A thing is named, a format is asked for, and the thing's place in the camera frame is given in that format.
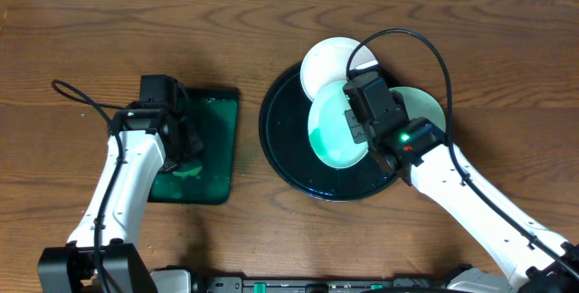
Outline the green sponge cloth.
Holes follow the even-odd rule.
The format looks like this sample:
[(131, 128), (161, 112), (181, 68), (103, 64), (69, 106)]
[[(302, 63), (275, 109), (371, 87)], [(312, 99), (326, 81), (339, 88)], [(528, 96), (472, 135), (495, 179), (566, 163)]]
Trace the green sponge cloth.
[(179, 178), (196, 177), (202, 170), (202, 163), (198, 159), (194, 159), (182, 163), (172, 172), (172, 175)]

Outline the teal plate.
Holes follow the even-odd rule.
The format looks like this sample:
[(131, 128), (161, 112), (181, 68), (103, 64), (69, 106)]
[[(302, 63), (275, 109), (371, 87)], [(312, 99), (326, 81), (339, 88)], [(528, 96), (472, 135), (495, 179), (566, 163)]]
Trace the teal plate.
[(424, 90), (413, 87), (394, 87), (391, 92), (398, 92), (409, 119), (427, 118), (442, 132), (446, 129), (446, 118), (439, 102)]
[(357, 144), (346, 120), (349, 102), (345, 80), (329, 83), (314, 98), (308, 113), (308, 140), (318, 159), (336, 169), (349, 168), (368, 153), (366, 141)]

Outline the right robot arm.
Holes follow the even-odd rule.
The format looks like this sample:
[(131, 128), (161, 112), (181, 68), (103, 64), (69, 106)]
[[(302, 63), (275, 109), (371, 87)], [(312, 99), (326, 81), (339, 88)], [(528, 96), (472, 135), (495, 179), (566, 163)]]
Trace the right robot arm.
[(462, 154), (451, 112), (414, 88), (346, 90), (356, 137), (449, 213), (519, 292), (578, 290), (578, 248), (522, 211)]

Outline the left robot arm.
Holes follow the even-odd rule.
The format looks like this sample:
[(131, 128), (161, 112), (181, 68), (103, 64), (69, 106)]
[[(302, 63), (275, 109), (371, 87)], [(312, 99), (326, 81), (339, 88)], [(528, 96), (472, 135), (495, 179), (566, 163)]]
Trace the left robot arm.
[(124, 109), (110, 127), (108, 155), (89, 207), (62, 247), (38, 262), (45, 292), (200, 292), (185, 267), (150, 271), (138, 253), (149, 193), (158, 173), (202, 149), (195, 126), (167, 109)]

